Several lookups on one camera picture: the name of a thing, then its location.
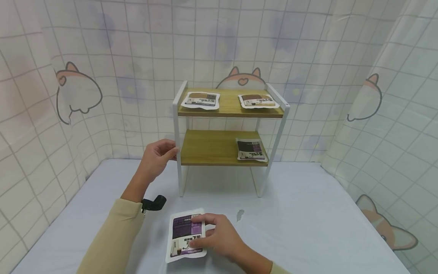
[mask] white metal frame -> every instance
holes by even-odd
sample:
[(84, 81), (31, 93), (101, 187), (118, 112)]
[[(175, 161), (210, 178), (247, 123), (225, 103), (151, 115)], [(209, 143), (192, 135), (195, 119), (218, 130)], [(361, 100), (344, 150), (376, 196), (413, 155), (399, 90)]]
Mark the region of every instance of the white metal frame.
[(184, 81), (180, 87), (180, 90), (178, 90), (178, 93), (175, 96), (175, 99), (173, 100), (173, 103), (172, 103), (175, 144), (177, 147), (180, 148), (180, 151), (177, 154), (177, 169), (178, 169), (178, 186), (180, 188), (180, 196), (181, 197), (184, 196), (184, 191), (186, 188), (187, 173), (188, 173), (188, 169), (189, 169), (189, 166), (181, 166), (181, 149), (183, 148), (184, 137), (185, 137), (186, 131), (189, 128), (189, 117), (186, 117), (186, 126), (180, 132), (180, 120), (178, 118), (178, 107), (181, 104), (181, 101), (180, 101), (181, 95), (183, 94), (184, 90), (187, 88), (188, 88), (187, 81)]
[[(268, 181), (268, 175), (274, 162), (275, 153), (277, 152), (278, 143), (280, 142), (281, 135), (283, 134), (284, 125), (286, 124), (287, 116), (289, 115), (290, 105), (283, 99), (283, 97), (275, 90), (271, 84), (266, 84), (265, 86), (268, 93), (274, 98), (276, 102), (281, 102), (280, 107), (284, 111), (283, 118), (280, 122), (280, 127), (275, 138), (274, 146), (272, 148), (271, 155), (269, 156), (269, 162), (267, 167), (250, 167), (252, 179), (254, 181), (255, 190), (257, 191), (257, 196), (262, 197), (265, 192), (266, 182)], [(258, 131), (258, 126), (260, 125), (260, 118), (257, 119), (257, 124), (255, 130)]]
[[(181, 120), (178, 117), (178, 107), (181, 104), (181, 96), (188, 88), (187, 81), (184, 81), (181, 85), (180, 89), (178, 90), (178, 93), (175, 96), (175, 99), (173, 100), (173, 125), (175, 130), (175, 143), (176, 146), (180, 148), (180, 151), (182, 149), (183, 143), (184, 143), (184, 137), (187, 129), (190, 128), (190, 120), (189, 117), (185, 118), (185, 125), (184, 125), (184, 119)], [(265, 89), (268, 91), (268, 93), (274, 98), (276, 102), (281, 102), (280, 107), (284, 111), (283, 118), (280, 122), (280, 127), (278, 129), (278, 132), (276, 133), (276, 139), (274, 142), (274, 146), (272, 148), (271, 155), (269, 156), (269, 163), (267, 167), (250, 167), (252, 178), (254, 181), (255, 190), (257, 191), (257, 196), (262, 197), (263, 193), (266, 188), (266, 182), (268, 181), (268, 175), (269, 171), (271, 170), (272, 163), (275, 158), (275, 154), (277, 152), (278, 144), (280, 142), (281, 135), (283, 133), (284, 125), (286, 124), (287, 116), (289, 115), (290, 105), (283, 99), (283, 97), (273, 88), (272, 85), (266, 84)], [(258, 127), (260, 125), (260, 118), (257, 119), (257, 124), (255, 126), (255, 130), (258, 131)], [(178, 185), (180, 189), (180, 196), (184, 196), (185, 186), (186, 186), (186, 180), (187, 180), (187, 174), (189, 170), (189, 166), (181, 166), (181, 153), (179, 152), (177, 154), (177, 170), (178, 170)]]

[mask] wooden shelf board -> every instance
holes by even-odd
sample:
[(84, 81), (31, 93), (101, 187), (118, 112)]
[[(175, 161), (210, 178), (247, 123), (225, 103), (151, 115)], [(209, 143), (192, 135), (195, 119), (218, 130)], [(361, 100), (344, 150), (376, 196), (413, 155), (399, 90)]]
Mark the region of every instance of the wooden shelf board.
[[(188, 92), (207, 92), (219, 93), (219, 109), (203, 110), (201, 108), (187, 108), (181, 106), (182, 100), (186, 98)], [(245, 109), (240, 105), (237, 95), (245, 94), (269, 94), (266, 90), (245, 90), (245, 89), (204, 89), (188, 88), (181, 95), (178, 107), (178, 116), (193, 117), (249, 117), (249, 118), (282, 118), (284, 111), (282, 108), (267, 109)]]
[(183, 166), (267, 167), (268, 162), (238, 160), (236, 138), (260, 139), (257, 132), (187, 130), (181, 150)]

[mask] white curtain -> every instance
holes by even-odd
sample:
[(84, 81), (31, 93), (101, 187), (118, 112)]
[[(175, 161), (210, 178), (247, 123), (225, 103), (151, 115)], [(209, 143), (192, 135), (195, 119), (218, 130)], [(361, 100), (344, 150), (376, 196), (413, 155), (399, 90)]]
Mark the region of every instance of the white curtain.
[[(171, 103), (183, 80), (216, 88), (235, 67), (252, 74), (235, 85), (269, 82), (291, 105), (274, 160), (322, 161), (364, 213), (390, 224), (384, 236), (406, 267), (431, 273), (437, 8), (437, 0), (2, 0), (0, 273), (102, 160), (140, 158), (148, 143), (173, 138)], [(196, 118), (193, 127), (250, 131), (255, 122)], [(278, 127), (262, 119), (265, 147)]]

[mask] two-tier shelf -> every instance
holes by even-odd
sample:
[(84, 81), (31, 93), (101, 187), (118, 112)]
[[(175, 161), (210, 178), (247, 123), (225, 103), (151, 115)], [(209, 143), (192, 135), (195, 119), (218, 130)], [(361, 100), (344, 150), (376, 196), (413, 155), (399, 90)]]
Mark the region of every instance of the two-tier shelf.
[[(181, 102), (186, 97), (187, 92), (219, 93), (219, 109), (204, 110), (182, 107)], [(237, 97), (237, 95), (244, 94), (270, 94), (279, 103), (280, 107), (274, 109), (244, 109)], [(180, 196), (184, 195), (190, 166), (232, 166), (251, 169), (257, 195), (261, 197), (286, 123), (289, 108), (289, 104), (270, 84), (265, 85), (265, 90), (204, 89), (188, 88), (187, 81), (184, 81), (173, 100), (175, 143), (177, 147), (180, 147), (180, 152), (177, 154)], [(179, 117), (186, 118), (185, 126), (180, 126)], [(190, 127), (190, 117), (257, 118), (257, 124), (255, 131), (193, 130)], [(238, 160), (236, 138), (260, 139), (258, 127), (261, 118), (281, 119), (272, 152), (268, 157), (269, 161)], [(265, 155), (268, 155), (264, 145), (262, 145), (262, 149)]]

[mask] white packet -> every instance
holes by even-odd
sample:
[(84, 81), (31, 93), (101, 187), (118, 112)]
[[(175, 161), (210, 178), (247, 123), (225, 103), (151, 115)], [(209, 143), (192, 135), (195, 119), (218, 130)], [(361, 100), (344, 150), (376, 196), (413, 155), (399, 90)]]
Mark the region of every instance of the white packet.
[(181, 106), (217, 110), (219, 108), (219, 93), (189, 92)]
[(269, 94), (239, 95), (243, 108), (278, 108), (280, 105)]
[(207, 255), (206, 249), (189, 247), (191, 240), (205, 238), (205, 222), (192, 223), (190, 220), (201, 214), (204, 214), (203, 208), (175, 213), (170, 216), (166, 263), (182, 258), (200, 258)]
[(239, 154), (238, 160), (256, 160), (267, 162), (268, 157), (263, 153), (262, 142), (260, 139), (239, 139), (236, 138)]

